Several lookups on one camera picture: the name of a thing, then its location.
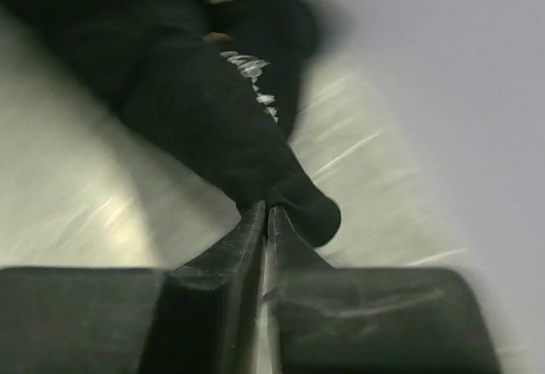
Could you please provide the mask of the black printed t-shirt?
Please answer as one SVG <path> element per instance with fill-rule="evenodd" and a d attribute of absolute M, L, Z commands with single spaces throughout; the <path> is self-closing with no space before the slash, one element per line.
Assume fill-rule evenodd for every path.
<path fill-rule="evenodd" d="M 290 148 L 324 0 L 1 0 L 129 129 L 238 210 L 280 206 L 314 248 L 338 205 Z"/>

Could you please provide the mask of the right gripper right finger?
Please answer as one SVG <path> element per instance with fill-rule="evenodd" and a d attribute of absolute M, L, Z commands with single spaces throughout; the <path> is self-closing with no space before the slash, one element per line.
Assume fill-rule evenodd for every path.
<path fill-rule="evenodd" d="M 271 315 L 283 373 L 499 373 L 479 302 L 448 268 L 336 268 L 270 212 Z"/>

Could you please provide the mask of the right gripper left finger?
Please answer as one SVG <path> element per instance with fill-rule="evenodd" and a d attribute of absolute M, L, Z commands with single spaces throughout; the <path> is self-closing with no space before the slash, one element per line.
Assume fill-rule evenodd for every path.
<path fill-rule="evenodd" d="M 251 373 L 265 223 L 175 269 L 3 269 L 2 373 Z"/>

